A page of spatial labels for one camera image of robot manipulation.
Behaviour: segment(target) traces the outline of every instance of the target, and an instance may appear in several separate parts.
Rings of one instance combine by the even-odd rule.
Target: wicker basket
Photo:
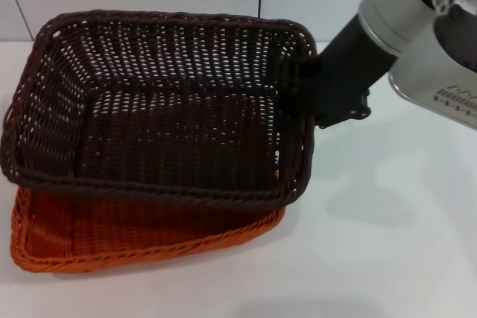
[[[82,197],[283,207],[308,184],[315,122],[277,129],[278,66],[315,52],[287,21],[63,14],[37,35],[5,116],[3,173]]]
[[[84,273],[241,245],[274,228],[284,214],[88,200],[20,188],[10,251],[23,270]]]

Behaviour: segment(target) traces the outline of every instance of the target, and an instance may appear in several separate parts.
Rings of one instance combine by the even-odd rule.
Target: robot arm
[[[290,116],[312,113],[321,128],[366,118],[368,89],[390,72],[406,100],[477,128],[473,4],[477,0],[363,0],[319,58],[283,64],[280,109]]]

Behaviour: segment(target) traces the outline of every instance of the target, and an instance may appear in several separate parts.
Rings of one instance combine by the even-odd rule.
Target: orange wicker basket
[[[244,244],[284,214],[88,200],[20,188],[10,251],[23,270],[84,273]]]

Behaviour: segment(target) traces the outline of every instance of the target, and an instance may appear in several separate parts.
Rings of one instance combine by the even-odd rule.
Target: white table
[[[31,48],[0,43],[3,117]],[[382,79],[373,114],[315,133],[312,179],[242,247],[83,276],[10,259],[16,188],[0,179],[0,317],[474,318],[477,132]]]

